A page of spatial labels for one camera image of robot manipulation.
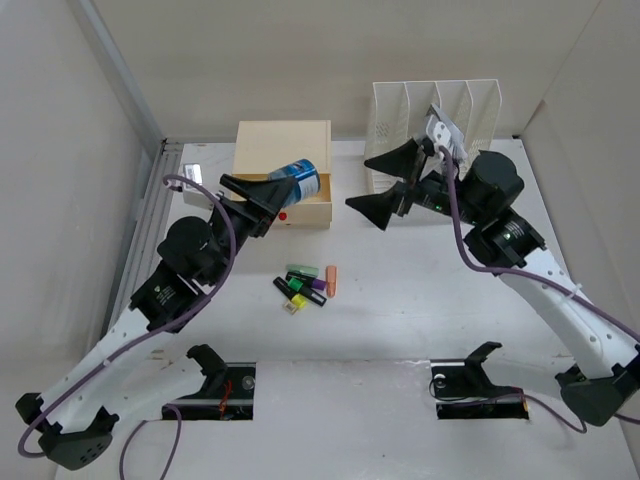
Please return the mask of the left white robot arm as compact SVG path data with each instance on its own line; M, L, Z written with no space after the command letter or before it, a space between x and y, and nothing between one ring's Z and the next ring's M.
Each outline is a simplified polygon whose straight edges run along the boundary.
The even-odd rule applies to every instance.
M60 381L26 393L16 409L40 437L38 457L70 471L88 466L113 440L126 418L146 418L185 395L209 397L223 387L227 365L208 345L196 345L155 380L130 390L126 378L164 347L206 307L224 285L250 237L263 237L294 187L294 180L250 181L224 174L234 201L211 195L209 219L175 221L158 245L160 262L134 292L116 323Z

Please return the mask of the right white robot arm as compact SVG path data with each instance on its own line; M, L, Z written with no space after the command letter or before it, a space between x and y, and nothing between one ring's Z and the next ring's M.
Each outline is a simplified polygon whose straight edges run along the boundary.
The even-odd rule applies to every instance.
M427 136L410 139L364 162L396 178L389 190L345 203L380 230L412 205L450 217L465 265L519 294L570 351L575 362L555 375L553 394L577 417L573 431L583 434L619 417L639 391L638 332L594 305L513 209L524 181L509 157L483 150L463 172L459 154Z

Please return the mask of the blue labelled tape roll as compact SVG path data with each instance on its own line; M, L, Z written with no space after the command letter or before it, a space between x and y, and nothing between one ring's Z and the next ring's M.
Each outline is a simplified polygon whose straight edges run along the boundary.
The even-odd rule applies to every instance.
M267 175L268 180L294 178L295 185L283 207L289 207L314 197L320 192L320 176L314 164L308 159L299 159Z

